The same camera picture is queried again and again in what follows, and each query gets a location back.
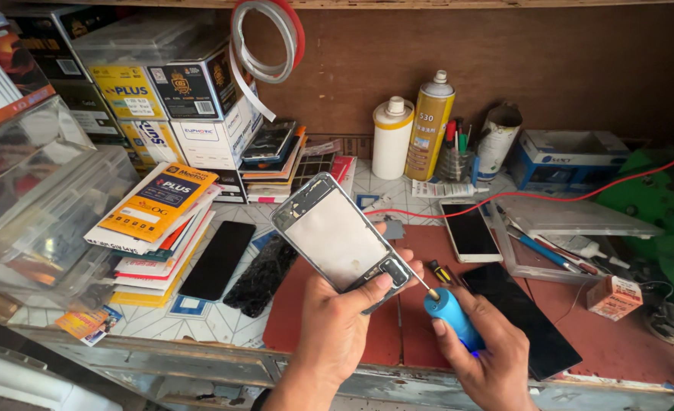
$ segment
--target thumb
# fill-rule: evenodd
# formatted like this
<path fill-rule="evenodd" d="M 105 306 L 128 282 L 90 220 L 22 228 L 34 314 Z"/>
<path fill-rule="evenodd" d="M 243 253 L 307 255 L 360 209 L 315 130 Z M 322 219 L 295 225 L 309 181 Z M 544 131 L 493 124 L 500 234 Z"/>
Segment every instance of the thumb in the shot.
<path fill-rule="evenodd" d="M 459 377 L 473 374 L 477 365 L 476 358 L 464 347 L 451 325 L 440 318 L 434 318 L 432 323 L 438 347 L 456 370 L 456 374 Z"/>
<path fill-rule="evenodd" d="M 390 274 L 383 273 L 374 279 L 369 280 L 364 285 L 349 293 L 340 295 L 343 304 L 354 308 L 355 312 L 363 312 L 366 309 L 378 304 L 378 302 L 387 294 L 392 286 L 392 277 Z"/>

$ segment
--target white smartphone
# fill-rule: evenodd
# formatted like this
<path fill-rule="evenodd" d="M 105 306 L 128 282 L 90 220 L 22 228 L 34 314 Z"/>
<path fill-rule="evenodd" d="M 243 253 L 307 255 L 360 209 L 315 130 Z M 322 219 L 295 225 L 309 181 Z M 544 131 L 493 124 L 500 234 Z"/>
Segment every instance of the white smartphone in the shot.
<path fill-rule="evenodd" d="M 441 213 L 453 214 L 476 205 L 474 201 L 442 200 Z M 456 257 L 461 263 L 493 263 L 502 261 L 497 241 L 492 236 L 487 220 L 480 209 L 466 214 L 448 217 L 446 228 L 449 229 L 451 243 L 454 245 Z"/>
<path fill-rule="evenodd" d="M 337 290 L 348 293 L 388 273 L 392 289 L 414 275 L 330 173 L 319 173 L 271 214 L 271 224 Z"/>

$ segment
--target blue box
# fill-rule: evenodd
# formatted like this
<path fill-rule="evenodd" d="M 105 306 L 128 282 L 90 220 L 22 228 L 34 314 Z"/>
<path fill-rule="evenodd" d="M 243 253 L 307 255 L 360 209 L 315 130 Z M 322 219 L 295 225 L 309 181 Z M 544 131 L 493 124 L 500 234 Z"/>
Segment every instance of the blue box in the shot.
<path fill-rule="evenodd" d="M 610 182 L 630 154 L 610 132 L 523 130 L 507 172 L 518 190 L 586 193 Z"/>

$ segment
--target small orange box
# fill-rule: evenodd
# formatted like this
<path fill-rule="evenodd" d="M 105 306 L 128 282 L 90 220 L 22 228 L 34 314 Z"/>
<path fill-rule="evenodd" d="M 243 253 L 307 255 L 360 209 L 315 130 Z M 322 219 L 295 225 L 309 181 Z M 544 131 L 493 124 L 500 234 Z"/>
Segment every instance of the small orange box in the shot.
<path fill-rule="evenodd" d="M 624 318 L 644 303 L 641 287 L 617 276 L 607 276 L 599 281 L 585 297 L 588 311 L 614 321 Z"/>

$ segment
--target wooden wall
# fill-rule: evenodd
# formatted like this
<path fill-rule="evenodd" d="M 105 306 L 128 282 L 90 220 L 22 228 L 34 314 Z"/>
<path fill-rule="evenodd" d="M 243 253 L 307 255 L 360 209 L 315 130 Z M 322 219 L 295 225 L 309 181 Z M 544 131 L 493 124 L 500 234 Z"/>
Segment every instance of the wooden wall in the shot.
<path fill-rule="evenodd" d="M 298 14 L 304 60 L 285 83 L 259 91 L 312 135 L 371 135 L 379 103 L 415 101 L 443 69 L 457 89 L 452 114 L 475 128 L 508 99 L 527 128 L 674 138 L 674 5 Z M 276 29 L 257 14 L 245 23 L 254 54 L 281 61 Z"/>

